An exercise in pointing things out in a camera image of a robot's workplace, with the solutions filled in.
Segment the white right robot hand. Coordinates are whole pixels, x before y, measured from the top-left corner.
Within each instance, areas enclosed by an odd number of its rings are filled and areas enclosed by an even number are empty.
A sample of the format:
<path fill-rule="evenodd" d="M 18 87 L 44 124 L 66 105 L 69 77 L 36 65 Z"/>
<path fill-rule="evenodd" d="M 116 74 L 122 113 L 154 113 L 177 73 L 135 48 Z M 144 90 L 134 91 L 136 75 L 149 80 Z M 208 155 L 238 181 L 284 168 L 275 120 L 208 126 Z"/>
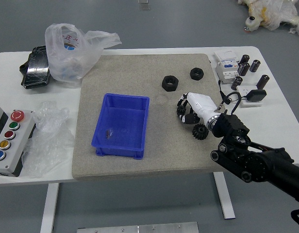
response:
<path fill-rule="evenodd" d="M 202 119 L 206 128 L 210 129 L 219 113 L 209 96 L 188 92 L 183 94 L 177 103 L 177 116 L 184 124 L 197 124 Z"/>

